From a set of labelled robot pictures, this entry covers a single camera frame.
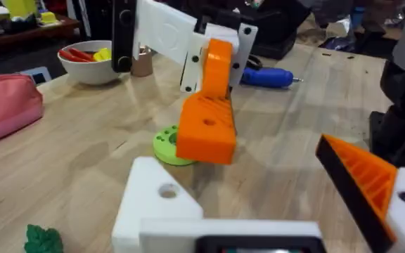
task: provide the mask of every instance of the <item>orange 3d printed part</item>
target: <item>orange 3d printed part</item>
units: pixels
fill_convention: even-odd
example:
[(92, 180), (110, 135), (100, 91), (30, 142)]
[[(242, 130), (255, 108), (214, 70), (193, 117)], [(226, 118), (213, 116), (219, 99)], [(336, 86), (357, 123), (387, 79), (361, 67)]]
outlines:
[(232, 163), (236, 131), (231, 101), (226, 98), (232, 45), (211, 39), (201, 91), (184, 102), (176, 142), (176, 156), (220, 164)]
[(386, 252), (396, 240), (386, 216), (397, 168), (328, 135), (322, 135), (316, 156), (347, 204), (372, 252)]

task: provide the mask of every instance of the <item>blue screwdriver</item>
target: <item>blue screwdriver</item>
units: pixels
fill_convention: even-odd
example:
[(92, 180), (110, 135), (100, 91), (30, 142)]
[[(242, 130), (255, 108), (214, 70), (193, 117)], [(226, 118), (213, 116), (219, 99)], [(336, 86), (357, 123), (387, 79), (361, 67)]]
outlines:
[(246, 67), (243, 71), (242, 83), (265, 88), (287, 88), (295, 82), (303, 82), (295, 78), (293, 73), (287, 70), (273, 67), (251, 68)]

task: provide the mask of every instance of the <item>pink pouch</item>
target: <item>pink pouch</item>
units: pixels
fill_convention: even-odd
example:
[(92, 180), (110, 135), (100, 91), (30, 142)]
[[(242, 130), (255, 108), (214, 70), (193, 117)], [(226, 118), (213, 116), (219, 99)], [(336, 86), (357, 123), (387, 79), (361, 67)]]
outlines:
[(42, 102), (30, 77), (0, 74), (0, 138), (41, 118)]

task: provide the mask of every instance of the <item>green gear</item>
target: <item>green gear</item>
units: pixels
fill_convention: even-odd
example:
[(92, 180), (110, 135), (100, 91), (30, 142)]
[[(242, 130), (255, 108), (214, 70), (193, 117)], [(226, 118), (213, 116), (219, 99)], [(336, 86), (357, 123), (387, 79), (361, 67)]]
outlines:
[(185, 166), (194, 163), (192, 160), (185, 160), (176, 157), (176, 125), (167, 127), (158, 132), (153, 139), (153, 148), (155, 156), (162, 162), (171, 165)]
[(63, 253), (63, 243), (54, 228), (44, 230), (40, 226), (27, 225), (26, 253)]

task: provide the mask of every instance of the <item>white bowl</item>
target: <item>white bowl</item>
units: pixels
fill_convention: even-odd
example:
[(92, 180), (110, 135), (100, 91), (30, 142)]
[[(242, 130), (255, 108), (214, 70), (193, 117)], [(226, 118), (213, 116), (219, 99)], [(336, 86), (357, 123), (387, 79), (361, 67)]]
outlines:
[[(97, 52), (101, 48), (112, 48), (111, 41), (84, 41), (72, 44), (62, 48), (68, 51), (69, 48), (75, 48), (80, 51)], [(112, 69), (112, 60), (104, 60), (94, 63), (76, 63), (62, 58), (58, 53), (57, 57), (62, 63), (63, 68), (67, 70), (70, 77), (84, 84), (99, 85), (106, 84), (119, 77)]]

